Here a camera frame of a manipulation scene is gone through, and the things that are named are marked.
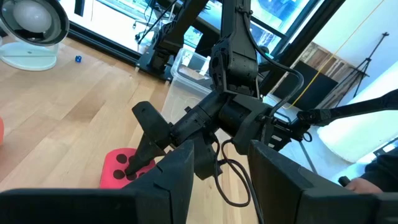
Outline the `person's hand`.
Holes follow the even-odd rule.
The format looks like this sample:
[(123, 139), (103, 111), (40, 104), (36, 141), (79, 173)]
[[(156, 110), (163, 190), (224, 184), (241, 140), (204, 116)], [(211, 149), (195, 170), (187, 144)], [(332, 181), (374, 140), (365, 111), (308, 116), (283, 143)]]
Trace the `person's hand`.
[(356, 192), (357, 194), (380, 194), (382, 190), (371, 183), (370, 181), (362, 178), (355, 178), (349, 182), (346, 189)]

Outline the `black diagonal frame strut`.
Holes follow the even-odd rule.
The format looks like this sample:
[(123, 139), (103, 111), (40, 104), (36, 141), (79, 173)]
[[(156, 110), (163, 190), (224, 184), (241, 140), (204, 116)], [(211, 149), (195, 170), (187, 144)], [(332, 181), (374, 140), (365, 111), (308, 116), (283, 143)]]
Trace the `black diagonal frame strut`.
[(326, 126), (337, 119), (385, 110), (398, 110), (398, 89), (390, 91), (379, 98), (360, 101), (350, 105), (332, 109), (300, 111), (292, 123), (309, 126)]

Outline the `black tripod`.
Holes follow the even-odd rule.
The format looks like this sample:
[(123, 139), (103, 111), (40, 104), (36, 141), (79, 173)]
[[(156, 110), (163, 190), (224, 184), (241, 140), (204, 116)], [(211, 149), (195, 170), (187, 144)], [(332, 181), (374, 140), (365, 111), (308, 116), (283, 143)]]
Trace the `black tripod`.
[(356, 87), (355, 93), (353, 98), (357, 95), (357, 92), (359, 90), (359, 87), (363, 81), (363, 79), (365, 77), (368, 77), (367, 69), (369, 67), (369, 64), (372, 60), (372, 56), (375, 53), (375, 51), (377, 50), (377, 48), (380, 46), (381, 42), (387, 37), (389, 36), (390, 33), (388, 32), (384, 32), (382, 33), (382, 37), (380, 39), (380, 41), (377, 43), (377, 45), (375, 46), (375, 48), (373, 49), (373, 51), (370, 53), (370, 55), (368, 57), (366, 57), (357, 67), (355, 67), (354, 69), (352, 69), (352, 71), (347, 75), (346, 78), (343, 79), (343, 81), (341, 83), (344, 83), (345, 81), (347, 81), (349, 78), (351, 79), (350, 82), (348, 82), (348, 87), (346, 88), (346, 90), (343, 92), (342, 96), (340, 97), (339, 101), (337, 102), (336, 106), (339, 105), (339, 103), (342, 101), (342, 99), (347, 95), (347, 93), (350, 91), (350, 89), (354, 86), (354, 84), (356, 84), (356, 82), (358, 82), (358, 85)]

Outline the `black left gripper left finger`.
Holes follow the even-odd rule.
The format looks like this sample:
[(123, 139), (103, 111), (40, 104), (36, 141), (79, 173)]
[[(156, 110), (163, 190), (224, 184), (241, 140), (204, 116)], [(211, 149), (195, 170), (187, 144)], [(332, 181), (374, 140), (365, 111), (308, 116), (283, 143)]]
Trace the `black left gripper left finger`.
[(0, 193), (0, 224), (185, 224), (194, 144), (186, 141), (121, 189), (14, 189)]

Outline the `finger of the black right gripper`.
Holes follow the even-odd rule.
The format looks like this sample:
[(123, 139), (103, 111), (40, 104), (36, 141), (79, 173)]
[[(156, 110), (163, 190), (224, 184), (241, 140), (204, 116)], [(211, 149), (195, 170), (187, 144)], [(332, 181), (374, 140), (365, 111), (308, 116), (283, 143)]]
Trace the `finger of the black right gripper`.
[(150, 143), (165, 149), (171, 143), (170, 125), (151, 103), (141, 101), (132, 108), (132, 112), (144, 132), (139, 149), (149, 147)]
[(141, 168), (147, 166), (155, 157), (164, 156), (165, 145), (156, 142), (147, 134), (143, 134), (135, 154), (129, 158), (129, 165), (125, 169), (126, 175), (133, 175)]

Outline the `red foam die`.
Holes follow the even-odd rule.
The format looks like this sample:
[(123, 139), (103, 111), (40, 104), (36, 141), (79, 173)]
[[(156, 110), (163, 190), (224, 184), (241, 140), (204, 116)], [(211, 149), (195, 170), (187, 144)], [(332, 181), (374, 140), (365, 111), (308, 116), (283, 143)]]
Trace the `red foam die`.
[(135, 174), (126, 175), (124, 171), (128, 167), (129, 162), (133, 159), (135, 153), (136, 149), (130, 147), (115, 149), (107, 153), (102, 168), (99, 187), (101, 189), (121, 189), (155, 166), (155, 161), (151, 160)]

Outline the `clear plastic bin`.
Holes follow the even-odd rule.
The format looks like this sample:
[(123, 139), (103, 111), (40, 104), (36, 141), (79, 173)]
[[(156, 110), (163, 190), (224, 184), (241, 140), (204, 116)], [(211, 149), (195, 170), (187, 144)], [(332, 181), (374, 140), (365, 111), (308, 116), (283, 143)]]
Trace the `clear plastic bin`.
[(161, 112), (166, 121), (176, 123), (185, 108), (193, 108), (212, 91), (209, 62), (209, 57), (180, 49), (170, 69), (173, 79)]

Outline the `white spotlight lamp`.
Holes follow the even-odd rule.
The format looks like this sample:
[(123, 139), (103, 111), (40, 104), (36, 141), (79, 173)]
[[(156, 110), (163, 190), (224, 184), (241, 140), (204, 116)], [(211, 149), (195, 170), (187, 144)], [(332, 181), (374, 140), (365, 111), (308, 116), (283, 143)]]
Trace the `white spotlight lamp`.
[(13, 38), (0, 44), (0, 60), (20, 70), (49, 70), (69, 28), (58, 0), (0, 0), (0, 29)]

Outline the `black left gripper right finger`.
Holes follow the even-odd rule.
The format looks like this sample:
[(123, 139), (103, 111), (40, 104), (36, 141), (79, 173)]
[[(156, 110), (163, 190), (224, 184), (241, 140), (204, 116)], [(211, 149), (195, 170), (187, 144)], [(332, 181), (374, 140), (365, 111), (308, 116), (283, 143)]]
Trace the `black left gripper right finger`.
[(248, 161), (265, 224), (398, 224), (398, 193), (356, 194), (257, 140)]

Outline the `person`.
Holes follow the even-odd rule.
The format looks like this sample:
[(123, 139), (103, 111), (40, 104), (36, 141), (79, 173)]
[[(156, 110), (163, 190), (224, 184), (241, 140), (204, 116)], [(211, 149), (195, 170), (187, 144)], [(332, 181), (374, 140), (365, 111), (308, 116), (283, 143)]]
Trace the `person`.
[(365, 167), (361, 178), (383, 192), (398, 192), (398, 147), (377, 156)]

